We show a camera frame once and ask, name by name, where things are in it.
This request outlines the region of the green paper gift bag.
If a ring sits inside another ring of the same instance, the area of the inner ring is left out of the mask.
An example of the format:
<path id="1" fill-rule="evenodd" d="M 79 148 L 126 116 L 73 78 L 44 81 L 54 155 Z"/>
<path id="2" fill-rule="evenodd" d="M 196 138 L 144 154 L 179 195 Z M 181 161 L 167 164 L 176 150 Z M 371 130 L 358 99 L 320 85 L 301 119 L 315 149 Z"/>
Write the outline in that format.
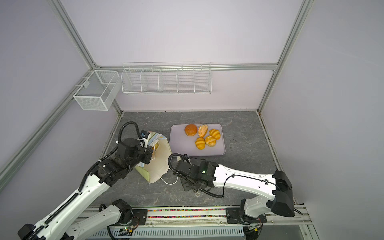
<path id="1" fill-rule="evenodd" d="M 160 180 L 164 174 L 168 172 L 168 158 L 172 154 L 172 150 L 168 139 L 159 133 L 150 132 L 149 139 L 145 140 L 147 146 L 153 146 L 159 143 L 157 150 L 153 149 L 152 159 L 149 164 L 139 163 L 135 169 L 149 183 L 153 184 Z"/>

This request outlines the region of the round pale scored bun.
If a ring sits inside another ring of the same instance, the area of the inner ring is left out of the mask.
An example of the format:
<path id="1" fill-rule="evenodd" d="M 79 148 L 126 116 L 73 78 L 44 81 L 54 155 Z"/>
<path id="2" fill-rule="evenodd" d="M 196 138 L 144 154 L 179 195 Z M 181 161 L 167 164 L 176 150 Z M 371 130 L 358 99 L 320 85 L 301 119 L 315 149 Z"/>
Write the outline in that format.
<path id="1" fill-rule="evenodd" d="M 209 135 L 209 136 L 207 136 L 207 137 L 205 138 L 205 143 L 206 143 L 206 145 L 209 146 L 209 147 L 214 147 L 214 146 L 216 145 L 216 143 L 217 143 L 217 140 L 216 140 L 215 137 Z"/>

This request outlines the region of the round brown fake bun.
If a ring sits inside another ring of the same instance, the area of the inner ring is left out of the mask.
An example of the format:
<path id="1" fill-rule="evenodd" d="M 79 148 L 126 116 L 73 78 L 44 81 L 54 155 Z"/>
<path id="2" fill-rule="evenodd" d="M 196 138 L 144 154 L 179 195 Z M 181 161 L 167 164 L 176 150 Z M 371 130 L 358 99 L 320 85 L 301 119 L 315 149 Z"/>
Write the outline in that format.
<path id="1" fill-rule="evenodd" d="M 195 136 L 198 132 L 198 128 L 194 124 L 189 124 L 185 126 L 185 134 L 189 137 Z"/>

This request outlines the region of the oval orange fake bread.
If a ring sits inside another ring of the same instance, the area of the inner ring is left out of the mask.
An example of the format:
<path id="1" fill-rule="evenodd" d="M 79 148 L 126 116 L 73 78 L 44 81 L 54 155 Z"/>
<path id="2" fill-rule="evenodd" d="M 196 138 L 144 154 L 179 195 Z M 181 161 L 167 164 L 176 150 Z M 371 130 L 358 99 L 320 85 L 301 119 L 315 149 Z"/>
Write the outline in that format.
<path id="1" fill-rule="evenodd" d="M 208 125 L 200 125 L 198 127 L 198 135 L 200 138 L 204 138 L 208 132 Z"/>

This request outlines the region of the yellow fake bread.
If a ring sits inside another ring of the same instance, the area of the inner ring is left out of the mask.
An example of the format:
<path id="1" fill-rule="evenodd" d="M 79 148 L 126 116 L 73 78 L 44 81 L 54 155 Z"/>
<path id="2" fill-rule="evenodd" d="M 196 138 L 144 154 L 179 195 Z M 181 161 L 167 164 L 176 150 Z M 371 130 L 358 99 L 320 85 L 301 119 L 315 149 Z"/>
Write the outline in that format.
<path id="1" fill-rule="evenodd" d="M 210 136 L 214 137 L 216 140 L 219 140 L 221 138 L 221 133 L 217 129 L 211 129 L 209 131 Z"/>

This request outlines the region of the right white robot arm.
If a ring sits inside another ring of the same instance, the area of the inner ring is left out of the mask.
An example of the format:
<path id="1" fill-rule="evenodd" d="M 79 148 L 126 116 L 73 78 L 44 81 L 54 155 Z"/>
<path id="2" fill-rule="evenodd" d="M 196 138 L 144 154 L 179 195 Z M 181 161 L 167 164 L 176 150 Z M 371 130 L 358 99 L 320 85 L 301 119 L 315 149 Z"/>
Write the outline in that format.
<path id="1" fill-rule="evenodd" d="M 187 155 L 181 154 L 171 154 L 168 165 L 182 180 L 185 191 L 193 190 L 218 199 L 225 197 L 226 189 L 254 194 L 254 198 L 241 201 L 239 213 L 233 218 L 239 224 L 263 224 L 264 214 L 269 212 L 287 218 L 295 216 L 293 185 L 285 172 L 254 174 L 206 160 L 193 165 Z"/>

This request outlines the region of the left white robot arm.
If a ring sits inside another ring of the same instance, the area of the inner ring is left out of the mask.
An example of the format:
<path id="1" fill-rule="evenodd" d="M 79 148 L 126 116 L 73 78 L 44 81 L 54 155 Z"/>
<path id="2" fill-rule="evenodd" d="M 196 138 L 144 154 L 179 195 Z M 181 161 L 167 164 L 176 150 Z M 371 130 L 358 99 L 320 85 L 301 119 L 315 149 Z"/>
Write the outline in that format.
<path id="1" fill-rule="evenodd" d="M 119 130 L 117 145 L 105 157 L 93 164 L 81 184 L 61 205 L 36 224 L 25 224 L 18 231 L 22 240 L 82 240 L 114 224 L 130 225 L 132 207 L 117 200 L 79 223 L 75 220 L 102 193 L 123 179 L 139 163 L 149 164 L 153 148 L 150 133 L 140 131 L 137 123 L 127 122 Z"/>

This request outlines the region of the lavender plastic tray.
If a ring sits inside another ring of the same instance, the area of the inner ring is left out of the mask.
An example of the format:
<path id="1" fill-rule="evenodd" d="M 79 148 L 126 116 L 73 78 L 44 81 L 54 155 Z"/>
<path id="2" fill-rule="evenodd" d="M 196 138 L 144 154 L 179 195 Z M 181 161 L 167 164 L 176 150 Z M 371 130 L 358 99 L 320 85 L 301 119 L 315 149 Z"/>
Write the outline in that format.
<path id="1" fill-rule="evenodd" d="M 213 147 L 205 146 L 203 150 L 199 150 L 196 145 L 196 139 L 199 137 L 198 134 L 195 136 L 187 136 L 185 133 L 185 127 L 183 125 L 173 125 L 171 127 L 169 144 L 172 153 L 187 154 L 192 157 L 207 157 L 207 156 L 222 156 L 226 153 L 224 134 L 222 126 L 220 124 L 208 124 L 208 130 L 217 129 L 221 138 L 217 140 L 217 143 Z"/>

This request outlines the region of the small white mesh basket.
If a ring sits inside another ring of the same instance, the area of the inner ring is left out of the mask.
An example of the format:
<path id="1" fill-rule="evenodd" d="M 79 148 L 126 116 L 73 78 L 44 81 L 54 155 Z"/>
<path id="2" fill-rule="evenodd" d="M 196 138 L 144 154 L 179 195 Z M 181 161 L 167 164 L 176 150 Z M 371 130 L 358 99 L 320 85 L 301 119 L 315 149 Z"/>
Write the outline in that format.
<path id="1" fill-rule="evenodd" d="M 95 70 L 74 93 L 84 111 L 108 111 L 122 87 L 117 71 Z"/>

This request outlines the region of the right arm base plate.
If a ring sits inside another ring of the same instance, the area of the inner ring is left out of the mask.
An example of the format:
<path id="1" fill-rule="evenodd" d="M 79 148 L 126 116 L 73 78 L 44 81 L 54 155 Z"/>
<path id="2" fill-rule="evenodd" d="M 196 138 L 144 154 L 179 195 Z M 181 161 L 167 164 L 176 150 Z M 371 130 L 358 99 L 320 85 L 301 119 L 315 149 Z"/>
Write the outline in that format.
<path id="1" fill-rule="evenodd" d="M 244 213 L 244 210 L 238 208 L 226 208 L 226 219 L 228 224 L 241 224 L 241 225 L 251 225 L 251 224 L 265 224 L 267 223 L 267 218 L 265 214 L 261 214 L 258 217 L 250 217 Z"/>

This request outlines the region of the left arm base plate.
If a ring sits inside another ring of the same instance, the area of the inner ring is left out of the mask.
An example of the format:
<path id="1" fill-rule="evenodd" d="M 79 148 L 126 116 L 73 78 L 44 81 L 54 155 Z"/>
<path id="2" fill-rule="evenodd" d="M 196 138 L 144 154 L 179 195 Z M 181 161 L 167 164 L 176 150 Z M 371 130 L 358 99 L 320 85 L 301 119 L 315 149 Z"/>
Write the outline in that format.
<path id="1" fill-rule="evenodd" d="M 134 225 L 134 226 L 143 226 L 146 224 L 148 215 L 147 209 L 133 209 L 130 211 L 125 211 L 122 213 L 118 224 L 125 225 Z"/>

